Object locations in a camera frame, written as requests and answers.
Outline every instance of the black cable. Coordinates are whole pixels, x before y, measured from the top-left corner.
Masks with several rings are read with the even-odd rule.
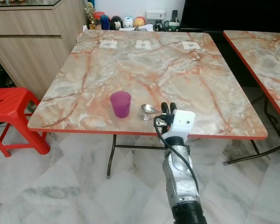
[[[162,137],[159,129],[158,129],[158,126],[156,125],[156,121],[158,118],[161,119],[162,116],[156,116],[154,117],[154,128],[155,128],[155,131],[157,132],[157,135],[158,137],[160,138],[160,140],[165,144],[165,146],[167,146],[168,148],[170,148],[170,150],[172,152],[174,152],[187,166],[187,168],[189,169],[193,179],[194,179],[194,182],[195,182],[195,185],[196,185],[196,189],[197,189],[197,192],[199,192],[199,188],[198,188],[198,182],[197,182],[197,179],[196,179],[196,176],[194,174],[194,171],[193,169],[191,168],[190,164],[188,163],[188,161],[179,153],[177,152],[171,145],[169,145],[166,140]]]

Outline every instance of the paper label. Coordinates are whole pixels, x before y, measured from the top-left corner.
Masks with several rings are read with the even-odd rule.
[[[102,40],[99,47],[100,48],[113,48],[116,49],[117,41],[115,40]]]
[[[150,41],[137,40],[135,48],[151,49]]]
[[[198,43],[196,42],[190,42],[190,41],[183,41],[182,42],[183,48],[185,50],[190,50],[190,49],[201,49]]]

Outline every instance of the metal table frame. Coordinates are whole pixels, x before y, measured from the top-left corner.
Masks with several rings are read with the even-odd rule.
[[[263,96],[255,99],[254,101],[252,101],[251,104],[254,104],[254,103],[260,101],[262,98],[265,98],[265,106],[264,106],[265,115],[267,116],[267,118],[269,119],[269,121],[272,124],[273,128],[275,129],[276,133],[280,137],[280,130],[276,126],[276,123],[278,122],[278,120],[267,111],[267,106],[268,106],[268,98],[267,98],[267,96],[263,95]],[[258,148],[257,148],[257,146],[256,146],[256,144],[255,144],[255,142],[253,140],[251,140],[251,143],[253,145],[253,148],[254,148],[255,152],[257,153],[256,155],[246,156],[246,157],[238,158],[238,159],[235,159],[235,160],[227,161],[224,164],[225,165],[229,165],[229,164],[233,164],[233,163],[236,163],[236,162],[251,160],[251,159],[255,159],[255,158],[259,158],[259,157],[262,157],[262,156],[269,155],[271,153],[274,153],[274,152],[277,152],[277,151],[280,150],[280,146],[278,146],[278,147],[275,147],[275,148],[273,148],[271,150],[268,150],[266,152],[260,153]]]
[[[155,146],[116,145],[116,135],[114,134],[112,149],[111,149],[110,158],[109,158],[109,162],[108,162],[107,179],[110,178],[111,164],[112,164],[115,148],[142,148],[142,149],[162,149],[162,150],[165,149],[164,147],[155,147]]]

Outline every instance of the white wall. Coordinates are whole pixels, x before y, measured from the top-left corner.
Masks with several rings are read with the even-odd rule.
[[[176,9],[178,19],[181,21],[184,4],[185,0],[95,0],[96,11],[105,12],[110,18],[119,15],[122,19],[126,15],[133,18],[137,16],[146,18],[147,9],[164,9],[165,20],[170,20],[172,10]]]

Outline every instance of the plastic cup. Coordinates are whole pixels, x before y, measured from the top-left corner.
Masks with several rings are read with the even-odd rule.
[[[114,113],[119,118],[125,118],[130,113],[131,95],[125,91],[118,91],[110,96]]]

